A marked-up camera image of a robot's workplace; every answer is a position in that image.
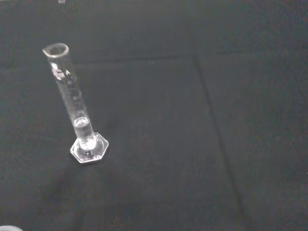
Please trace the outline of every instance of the glass object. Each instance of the glass object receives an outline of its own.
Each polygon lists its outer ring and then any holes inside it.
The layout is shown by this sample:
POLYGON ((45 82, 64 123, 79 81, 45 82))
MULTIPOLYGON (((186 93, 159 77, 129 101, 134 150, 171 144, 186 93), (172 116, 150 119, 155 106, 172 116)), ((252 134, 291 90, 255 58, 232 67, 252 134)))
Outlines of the glass object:
POLYGON ((12 225, 0 226, 0 231, 22 231, 20 228, 12 225))
POLYGON ((68 46, 55 43, 44 48, 43 52, 47 56, 77 136, 71 154, 82 164, 102 159, 109 143, 99 133, 93 132, 68 46))

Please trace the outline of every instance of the graduated cylinder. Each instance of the graduated cylinder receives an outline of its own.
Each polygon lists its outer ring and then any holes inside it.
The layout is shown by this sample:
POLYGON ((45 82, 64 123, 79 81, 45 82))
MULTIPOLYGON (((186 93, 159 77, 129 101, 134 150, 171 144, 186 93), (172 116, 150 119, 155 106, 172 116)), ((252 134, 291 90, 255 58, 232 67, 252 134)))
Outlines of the graduated cylinder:
POLYGON ((74 71, 73 64, 70 59, 69 49, 63 43, 55 43, 43 49, 50 64, 52 74, 58 85, 60 94, 66 106, 69 118, 74 127, 77 136, 77 146, 79 149, 74 149, 71 152, 78 152, 78 156, 86 158, 90 161, 91 155, 100 155, 97 153, 97 148, 102 142, 103 149, 106 149, 108 142, 98 133, 94 133, 90 118, 82 98, 82 94, 78 85, 77 77, 74 71))

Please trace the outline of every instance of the water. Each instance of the water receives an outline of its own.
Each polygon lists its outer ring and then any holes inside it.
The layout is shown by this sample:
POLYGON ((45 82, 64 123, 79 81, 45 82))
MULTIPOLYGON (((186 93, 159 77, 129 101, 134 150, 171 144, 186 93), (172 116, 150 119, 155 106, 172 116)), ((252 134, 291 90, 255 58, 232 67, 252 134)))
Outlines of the water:
POLYGON ((93 134, 90 120, 87 117, 79 117, 74 120, 74 130, 77 137, 82 141, 87 141, 93 134))

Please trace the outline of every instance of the black cloth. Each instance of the black cloth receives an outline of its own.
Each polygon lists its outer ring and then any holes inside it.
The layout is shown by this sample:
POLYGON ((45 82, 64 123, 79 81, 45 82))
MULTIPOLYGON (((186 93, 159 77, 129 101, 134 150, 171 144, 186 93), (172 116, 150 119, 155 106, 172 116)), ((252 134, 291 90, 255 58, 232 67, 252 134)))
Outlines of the black cloth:
POLYGON ((307 4, 0 2, 0 225, 308 229, 307 4), (41 49, 70 48, 94 131, 82 166, 41 49))

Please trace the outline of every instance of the hexagonal base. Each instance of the hexagonal base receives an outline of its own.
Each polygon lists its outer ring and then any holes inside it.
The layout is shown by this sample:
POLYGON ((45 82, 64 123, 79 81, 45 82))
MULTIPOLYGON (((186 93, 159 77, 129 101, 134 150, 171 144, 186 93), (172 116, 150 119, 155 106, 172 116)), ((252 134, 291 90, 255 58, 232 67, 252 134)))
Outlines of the hexagonal base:
POLYGON ((71 147, 71 154, 77 159, 81 164, 99 161, 104 156, 107 148, 108 141, 105 140, 98 132, 94 133, 94 138, 96 139, 96 146, 92 150, 84 150, 79 145, 79 140, 76 139, 73 146, 71 147))

